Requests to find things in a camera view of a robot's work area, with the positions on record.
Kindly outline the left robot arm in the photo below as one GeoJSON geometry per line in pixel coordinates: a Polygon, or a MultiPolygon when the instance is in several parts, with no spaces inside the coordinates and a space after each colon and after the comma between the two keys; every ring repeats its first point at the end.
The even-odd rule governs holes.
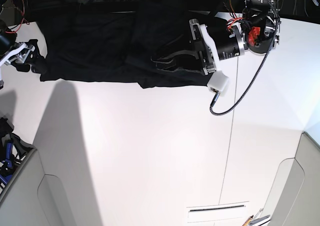
{"type": "Polygon", "coordinates": [[[218,70],[219,61],[246,51],[264,55],[279,41],[277,4],[278,0],[245,0],[242,16],[231,11],[231,19],[215,17],[204,30],[198,19],[190,19],[188,31],[161,47],[151,60],[163,71],[209,75],[218,70]]]}

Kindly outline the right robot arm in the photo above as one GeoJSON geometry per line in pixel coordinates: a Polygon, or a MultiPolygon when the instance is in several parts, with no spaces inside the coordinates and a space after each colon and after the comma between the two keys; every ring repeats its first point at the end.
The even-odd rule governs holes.
{"type": "Polygon", "coordinates": [[[19,65],[40,80],[200,83],[189,21],[204,23],[206,0],[0,0],[0,37],[10,48],[36,23],[46,56],[19,65]]]}

